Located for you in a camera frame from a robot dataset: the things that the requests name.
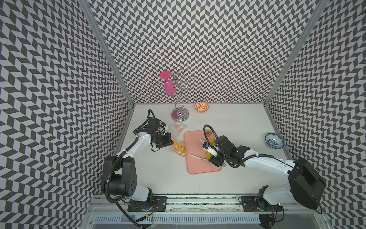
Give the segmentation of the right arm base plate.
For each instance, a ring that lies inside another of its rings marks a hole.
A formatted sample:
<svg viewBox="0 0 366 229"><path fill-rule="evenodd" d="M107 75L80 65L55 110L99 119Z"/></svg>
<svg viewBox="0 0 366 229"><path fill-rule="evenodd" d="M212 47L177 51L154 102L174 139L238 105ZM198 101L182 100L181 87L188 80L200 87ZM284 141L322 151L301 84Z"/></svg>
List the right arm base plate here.
<svg viewBox="0 0 366 229"><path fill-rule="evenodd" d="M270 205L263 198L257 199L255 196L241 196L239 202L242 205L244 212L281 212L282 206Z"/></svg>

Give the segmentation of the metal tongs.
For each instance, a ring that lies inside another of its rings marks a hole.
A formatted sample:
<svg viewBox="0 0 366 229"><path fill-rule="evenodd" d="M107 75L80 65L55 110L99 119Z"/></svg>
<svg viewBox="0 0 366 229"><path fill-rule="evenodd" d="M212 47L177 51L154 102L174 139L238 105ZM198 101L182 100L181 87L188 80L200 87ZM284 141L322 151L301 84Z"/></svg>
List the metal tongs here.
<svg viewBox="0 0 366 229"><path fill-rule="evenodd" d="M191 174L220 171L223 166L216 167L209 162L210 153L203 149L205 140L202 138L192 138L186 140L186 163Z"/></svg>

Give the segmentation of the clear resealable bag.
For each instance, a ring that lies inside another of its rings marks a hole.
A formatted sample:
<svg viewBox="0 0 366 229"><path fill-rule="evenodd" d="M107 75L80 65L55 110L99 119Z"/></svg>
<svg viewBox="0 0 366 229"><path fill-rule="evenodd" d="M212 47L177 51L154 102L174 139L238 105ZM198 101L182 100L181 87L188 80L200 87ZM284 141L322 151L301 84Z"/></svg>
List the clear resealable bag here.
<svg viewBox="0 0 366 229"><path fill-rule="evenodd" d="M178 153L181 156L186 155L186 146L184 141L179 141L177 139L173 140L173 145L176 153Z"/></svg>
<svg viewBox="0 0 366 229"><path fill-rule="evenodd" d="M171 130L172 134L180 135L185 129L187 125L184 123L175 122L170 125L169 129Z"/></svg>

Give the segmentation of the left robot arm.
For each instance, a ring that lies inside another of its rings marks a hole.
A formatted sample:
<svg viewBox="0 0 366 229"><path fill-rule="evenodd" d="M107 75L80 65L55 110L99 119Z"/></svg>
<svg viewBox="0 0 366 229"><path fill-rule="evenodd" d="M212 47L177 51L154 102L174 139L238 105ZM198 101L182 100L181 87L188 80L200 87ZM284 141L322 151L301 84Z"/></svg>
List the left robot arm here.
<svg viewBox="0 0 366 229"><path fill-rule="evenodd" d="M117 204L129 198L141 211L149 211L153 207L153 192L138 184L134 158L151 146L153 152L173 145L171 134L166 131L166 124L156 118L152 110L148 110L146 120L134 131L133 142L115 156L107 156L104 160L101 180L102 193L107 201Z"/></svg>

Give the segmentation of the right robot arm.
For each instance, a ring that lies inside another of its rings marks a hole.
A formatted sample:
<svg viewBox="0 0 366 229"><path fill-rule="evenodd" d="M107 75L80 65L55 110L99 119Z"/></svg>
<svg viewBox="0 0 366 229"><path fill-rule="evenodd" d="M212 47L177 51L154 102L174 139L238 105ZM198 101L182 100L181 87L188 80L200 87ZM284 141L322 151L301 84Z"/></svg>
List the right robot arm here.
<svg viewBox="0 0 366 229"><path fill-rule="evenodd" d="M227 164L234 169L255 168L287 180L282 185L263 186L252 198L242 197L240 201L245 210L249 206L259 211L276 210L287 203L298 203L310 210L320 209L326 181L306 159L284 160L249 147L236 147L227 137L218 136L209 125L204 125L201 142L202 148L211 155L208 161L217 167Z"/></svg>

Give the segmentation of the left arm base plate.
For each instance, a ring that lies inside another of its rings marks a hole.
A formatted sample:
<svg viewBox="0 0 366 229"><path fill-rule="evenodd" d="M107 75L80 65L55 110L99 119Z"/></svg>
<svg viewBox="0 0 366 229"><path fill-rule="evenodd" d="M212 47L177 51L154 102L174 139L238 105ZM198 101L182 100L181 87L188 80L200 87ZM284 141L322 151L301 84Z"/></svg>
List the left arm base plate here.
<svg viewBox="0 0 366 229"><path fill-rule="evenodd" d="M129 212L165 212L167 196L149 197L147 201L130 200L128 204Z"/></svg>

